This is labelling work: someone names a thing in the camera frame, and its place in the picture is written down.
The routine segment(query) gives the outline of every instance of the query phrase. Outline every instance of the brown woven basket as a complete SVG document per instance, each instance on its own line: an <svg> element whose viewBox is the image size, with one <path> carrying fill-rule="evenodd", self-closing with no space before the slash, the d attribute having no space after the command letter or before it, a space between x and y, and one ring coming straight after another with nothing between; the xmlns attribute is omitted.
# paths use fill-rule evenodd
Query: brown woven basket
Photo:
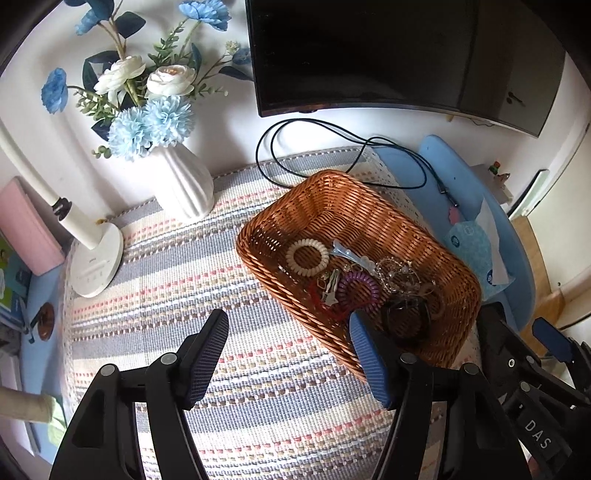
<svg viewBox="0 0 591 480"><path fill-rule="evenodd" d="M390 255L412 261L421 280L435 281L443 293L445 310L432 322L428 339L408 350L431 365L452 365L480 306L480 286L464 263L373 190L339 171L312 175L244 226L236 249L247 267L312 335L363 380L348 322L335 322L318 309L308 293L310 279L293 274L287 266L287 249L303 238L314 238L327 247L337 239L374 261ZM314 267L319 258L309 247L300 248L295 255L304 268ZM328 270L345 262L330 257ZM381 301L386 299L383 293ZM379 314L372 320L381 328ZM417 320L411 315L408 321Z"/></svg>

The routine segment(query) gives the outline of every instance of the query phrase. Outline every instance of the blue backrest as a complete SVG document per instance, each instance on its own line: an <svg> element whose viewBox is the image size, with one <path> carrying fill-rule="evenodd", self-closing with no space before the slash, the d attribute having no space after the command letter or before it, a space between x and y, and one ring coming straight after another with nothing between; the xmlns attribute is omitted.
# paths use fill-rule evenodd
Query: blue backrest
<svg viewBox="0 0 591 480"><path fill-rule="evenodd" d="M476 218L480 212L482 199L486 199L491 207L499 233L501 256L507 271L515 278L504 293L511 306L515 324L521 330L534 313L535 284L525 249L509 218L468 164L441 138L436 135L425 137L419 153L433 166L460 204L460 211L467 220Z"/></svg>

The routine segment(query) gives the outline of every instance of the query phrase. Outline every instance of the television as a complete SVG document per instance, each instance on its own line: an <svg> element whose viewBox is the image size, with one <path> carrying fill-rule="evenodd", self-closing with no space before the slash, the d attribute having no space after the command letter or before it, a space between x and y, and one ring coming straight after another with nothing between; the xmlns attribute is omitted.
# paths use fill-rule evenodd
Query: television
<svg viewBox="0 0 591 480"><path fill-rule="evenodd" d="M261 116L393 107L539 136L564 48L520 0L246 0Z"/></svg>

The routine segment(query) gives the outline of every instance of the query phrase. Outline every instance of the ribbed ceramic vase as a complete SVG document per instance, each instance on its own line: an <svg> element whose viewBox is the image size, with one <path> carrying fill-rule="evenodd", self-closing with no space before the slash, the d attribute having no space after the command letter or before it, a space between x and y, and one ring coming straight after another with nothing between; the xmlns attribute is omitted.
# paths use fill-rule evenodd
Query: ribbed ceramic vase
<svg viewBox="0 0 591 480"><path fill-rule="evenodd" d="M213 179L203 163L183 144L154 147L144 173L166 214L183 223L201 220L214 205Z"/></svg>

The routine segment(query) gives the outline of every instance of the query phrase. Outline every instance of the white lamp base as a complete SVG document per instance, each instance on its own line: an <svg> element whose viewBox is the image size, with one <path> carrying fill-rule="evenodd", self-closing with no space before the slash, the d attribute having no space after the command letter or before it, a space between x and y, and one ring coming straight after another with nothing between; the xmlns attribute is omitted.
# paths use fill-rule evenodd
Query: white lamp base
<svg viewBox="0 0 591 480"><path fill-rule="evenodd" d="M123 255L123 235L112 223L100 225L103 238L88 250L78 245L70 267L70 283L74 291L87 299L102 292L117 273Z"/></svg>

